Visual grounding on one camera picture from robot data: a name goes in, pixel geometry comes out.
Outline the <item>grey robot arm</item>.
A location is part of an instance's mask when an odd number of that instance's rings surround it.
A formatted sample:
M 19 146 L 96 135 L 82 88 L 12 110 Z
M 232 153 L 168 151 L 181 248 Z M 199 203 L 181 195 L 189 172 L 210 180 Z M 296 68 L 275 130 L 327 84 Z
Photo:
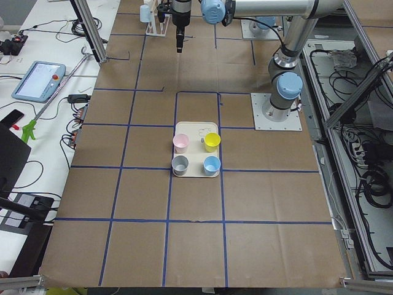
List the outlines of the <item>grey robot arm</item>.
M 258 30 L 268 30 L 273 28 L 276 23 L 275 16 L 257 16 L 255 17 L 255 27 Z
M 342 6 L 344 1 L 200 1 L 201 14 L 206 23 L 215 25 L 219 22 L 228 26 L 233 19 L 245 17 L 293 16 L 285 38 L 273 55 L 269 64 L 269 73 L 274 85 L 270 105 L 274 110 L 290 110 L 293 101 L 299 96 L 290 97 L 277 89 L 278 78 L 273 77 L 275 70 L 280 74 L 290 73 L 298 64 L 309 33 L 317 19 L 330 15 Z M 176 26 L 177 53 L 182 53 L 185 27 L 190 24 L 192 1 L 166 1 L 157 6 L 159 22 L 165 14 L 172 15 Z

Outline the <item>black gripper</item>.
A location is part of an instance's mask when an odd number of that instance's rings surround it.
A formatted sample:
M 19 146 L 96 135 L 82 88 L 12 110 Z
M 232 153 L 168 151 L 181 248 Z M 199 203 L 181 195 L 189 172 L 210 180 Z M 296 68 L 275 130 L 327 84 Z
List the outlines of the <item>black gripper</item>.
M 172 22 L 176 25 L 176 50 L 182 53 L 185 27 L 190 24 L 190 16 L 192 9 L 191 0 L 172 0 L 163 1 L 158 5 L 157 17 L 160 23 L 165 21 L 165 15 L 172 15 Z

